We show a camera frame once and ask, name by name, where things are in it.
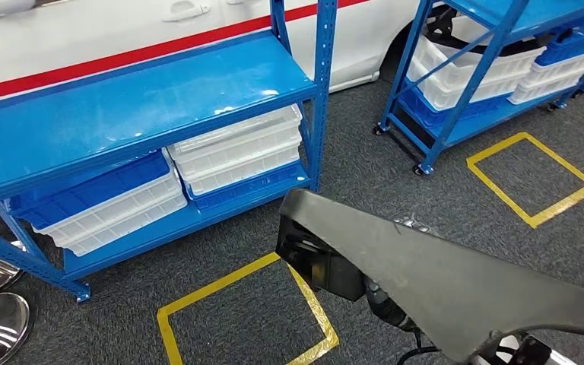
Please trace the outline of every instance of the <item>white car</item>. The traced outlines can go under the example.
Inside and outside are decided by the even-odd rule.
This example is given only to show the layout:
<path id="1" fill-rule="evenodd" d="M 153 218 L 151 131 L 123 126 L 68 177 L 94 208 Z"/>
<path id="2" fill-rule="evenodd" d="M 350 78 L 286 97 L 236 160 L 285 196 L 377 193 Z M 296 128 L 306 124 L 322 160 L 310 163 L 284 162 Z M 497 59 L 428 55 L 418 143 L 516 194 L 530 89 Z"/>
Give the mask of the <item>white car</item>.
<path id="1" fill-rule="evenodd" d="M 338 1 L 332 91 L 377 79 L 418 2 Z M 292 53 L 312 77 L 316 1 L 285 3 Z M 268 15 L 269 0 L 0 0 L 0 97 L 254 31 Z"/>

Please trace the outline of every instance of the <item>blue plastic crate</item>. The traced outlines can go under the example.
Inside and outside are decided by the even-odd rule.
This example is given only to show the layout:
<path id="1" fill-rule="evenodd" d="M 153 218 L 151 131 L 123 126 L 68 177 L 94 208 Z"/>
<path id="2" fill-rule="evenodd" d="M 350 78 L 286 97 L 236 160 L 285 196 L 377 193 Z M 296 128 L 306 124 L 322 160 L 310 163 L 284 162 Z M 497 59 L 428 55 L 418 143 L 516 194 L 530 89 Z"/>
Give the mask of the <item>blue plastic crate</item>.
<path id="1" fill-rule="evenodd" d="M 572 29 L 572 34 L 560 42 L 549 42 L 547 50 L 536 59 L 536 63 L 546 66 L 584 54 L 584 17 L 556 27 L 551 32 L 558 37 L 568 29 Z"/>
<path id="2" fill-rule="evenodd" d="M 189 200 L 193 201 L 199 210 L 204 211 L 241 196 L 252 194 L 259 190 L 266 189 L 269 186 L 282 183 L 285 180 L 296 179 L 298 174 L 298 164 L 299 161 L 294 161 L 293 163 L 288 163 L 273 170 L 265 171 L 259 175 L 240 180 L 239 182 L 235 182 L 211 192 L 206 192 L 202 195 L 193 195 L 187 186 L 187 195 L 189 196 Z"/>
<path id="3" fill-rule="evenodd" d="M 511 93 L 476 101 L 475 103 L 469 103 L 462 112 L 460 120 L 471 118 L 472 116 L 478 116 L 487 112 L 488 110 L 492 110 L 498 106 L 500 102 L 504 101 L 505 98 L 507 98 L 510 94 Z M 449 116 L 452 110 L 434 109 L 428 100 L 424 97 L 422 91 L 417 87 L 413 87 L 410 90 L 402 93 L 400 99 L 404 106 L 407 106 L 412 111 L 412 113 L 417 116 L 419 122 L 424 124 L 426 127 L 434 127 L 444 124 L 444 122 L 446 122 L 446 118 Z"/>
<path id="4" fill-rule="evenodd" d="M 8 201 L 8 208 L 11 215 L 41 230 L 168 172 L 169 165 L 162 153 L 153 151 L 88 173 L 48 182 L 13 196 Z"/>

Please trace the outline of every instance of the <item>blue shelf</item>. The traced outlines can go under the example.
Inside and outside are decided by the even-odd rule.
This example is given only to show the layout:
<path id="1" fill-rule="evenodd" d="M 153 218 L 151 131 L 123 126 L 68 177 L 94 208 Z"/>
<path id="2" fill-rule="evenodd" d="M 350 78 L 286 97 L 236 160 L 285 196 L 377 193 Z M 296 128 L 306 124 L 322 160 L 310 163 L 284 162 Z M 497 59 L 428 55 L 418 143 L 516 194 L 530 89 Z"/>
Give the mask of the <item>blue shelf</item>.
<path id="1" fill-rule="evenodd" d="M 531 108 L 541 105 L 546 102 L 555 100 L 557 97 L 566 93 L 569 89 L 557 91 L 555 93 L 546 95 L 544 97 L 539 97 L 525 103 L 520 103 L 518 105 L 510 103 L 506 98 L 498 103 L 490 111 L 477 116 L 470 116 L 466 119 L 462 119 L 455 124 L 449 138 L 446 140 L 446 147 L 451 147 L 454 144 L 458 144 L 468 138 L 478 135 L 488 129 L 505 122 L 508 119 L 513 118 L 519 114 L 522 114 Z M 437 139 L 440 135 L 443 125 L 435 125 L 432 127 L 427 126 L 424 120 L 420 120 L 420 116 L 413 112 L 412 109 L 406 108 L 406 105 L 400 100 L 402 109 L 407 113 L 415 122 L 419 123 L 420 127 L 426 131 L 433 139 Z M 424 145 L 424 143 L 415 136 L 415 134 L 407 129 L 407 127 L 400 123 L 397 123 L 394 119 L 391 119 L 393 124 L 400 128 L 404 133 L 408 133 L 409 137 L 417 146 L 424 152 L 427 153 L 429 148 Z"/>
<path id="2" fill-rule="evenodd" d="M 444 0 L 487 28 L 497 26 L 510 0 Z M 584 0 L 529 0 L 507 42 L 520 40 L 584 16 Z"/>
<path id="3" fill-rule="evenodd" d="M 307 187 L 309 184 L 310 179 L 301 164 L 298 163 L 297 175 L 294 178 L 269 186 L 255 194 L 234 199 L 205 211 L 199 211 L 195 204 L 190 202 L 183 209 L 82 257 L 77 257 L 65 249 L 63 250 L 64 279 L 82 278 L 102 268 L 115 265 L 164 243 L 280 198 L 290 189 Z"/>
<path id="4" fill-rule="evenodd" d="M 0 200 L 317 95 L 270 30 L 0 101 Z"/>

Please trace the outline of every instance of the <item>blue metal shelving unit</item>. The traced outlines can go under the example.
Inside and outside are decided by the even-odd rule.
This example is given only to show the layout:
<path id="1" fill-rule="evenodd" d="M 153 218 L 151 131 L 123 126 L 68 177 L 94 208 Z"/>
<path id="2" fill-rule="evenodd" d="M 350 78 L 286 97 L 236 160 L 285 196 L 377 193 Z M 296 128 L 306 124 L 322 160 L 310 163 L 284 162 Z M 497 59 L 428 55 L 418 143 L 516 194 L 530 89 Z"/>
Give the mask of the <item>blue metal shelving unit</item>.
<path id="1" fill-rule="evenodd" d="M 390 129 L 390 123 L 392 123 L 424 152 L 425 158 L 414 167 L 414 172 L 417 174 L 432 173 L 433 163 L 444 149 L 517 116 L 534 106 L 560 98 L 553 105 L 557 108 L 564 108 L 565 100 L 576 92 L 575 87 L 519 105 L 513 105 L 504 100 L 489 113 L 465 118 L 463 123 L 458 123 L 462 112 L 469 104 L 471 96 L 478 88 L 493 60 L 500 54 L 503 46 L 543 33 L 553 27 L 584 16 L 584 0 L 512 0 L 511 2 L 504 0 L 442 0 L 443 3 L 485 26 L 488 32 L 474 42 L 470 42 L 468 46 L 419 80 L 410 82 L 405 79 L 408 66 L 417 45 L 417 38 L 434 2 L 435 0 L 422 0 L 417 8 L 417 13 L 408 35 L 408 42 L 402 53 L 395 80 L 386 101 L 386 107 L 381 120 L 375 127 L 375 132 L 381 134 L 382 132 L 387 132 Z M 416 87 L 422 80 L 439 71 L 489 36 L 491 36 L 489 45 L 465 90 L 462 92 L 458 103 L 450 110 L 446 121 L 442 125 L 435 127 L 428 126 L 429 122 L 421 120 L 420 115 L 413 113 L 411 108 L 402 101 L 400 95 Z M 584 78 L 579 83 L 579 86 L 581 85 L 584 87 Z M 406 115 L 398 116 L 400 114 L 399 110 L 403 110 Z"/>
<path id="2" fill-rule="evenodd" d="M 64 289 L 78 279 L 265 204 L 289 189 L 319 188 L 336 0 L 317 5 L 315 75 L 292 59 L 283 0 L 271 0 L 271 29 L 0 101 L 0 215 L 25 252 L 0 239 L 0 259 Z M 203 212 L 191 204 L 77 257 L 52 265 L 2 199 L 41 182 L 104 167 L 278 108 L 311 100 L 301 129 L 308 163 L 267 189 Z"/>

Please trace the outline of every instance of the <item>red stripe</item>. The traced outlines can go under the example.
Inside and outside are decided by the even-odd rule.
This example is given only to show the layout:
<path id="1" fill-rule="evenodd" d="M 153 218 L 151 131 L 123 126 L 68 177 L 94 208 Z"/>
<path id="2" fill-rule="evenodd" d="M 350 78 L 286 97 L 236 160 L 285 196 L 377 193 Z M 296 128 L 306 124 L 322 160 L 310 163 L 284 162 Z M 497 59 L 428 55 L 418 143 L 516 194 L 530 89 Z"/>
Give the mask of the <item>red stripe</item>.
<path id="1" fill-rule="evenodd" d="M 368 0 L 338 0 L 338 7 L 343 8 L 350 5 L 359 4 Z M 309 17 L 316 14 L 316 4 L 303 6 L 301 8 L 285 11 L 286 21 L 295 21 L 302 17 Z M 249 21 L 220 27 L 203 33 L 185 36 L 177 40 L 171 40 L 164 43 L 158 43 L 132 51 L 119 53 L 113 56 L 94 59 L 88 62 L 78 63 L 64 68 L 41 72 L 39 74 L 15 78 L 8 81 L 0 82 L 0 97 L 4 95 L 19 93 L 44 87 L 46 85 L 57 84 L 91 75 L 97 72 L 110 70 L 137 62 L 154 59 L 156 57 L 168 55 L 170 53 L 182 51 L 202 44 L 217 42 L 229 37 L 239 36 L 240 34 L 252 32 L 270 26 L 270 16 L 258 17 Z"/>

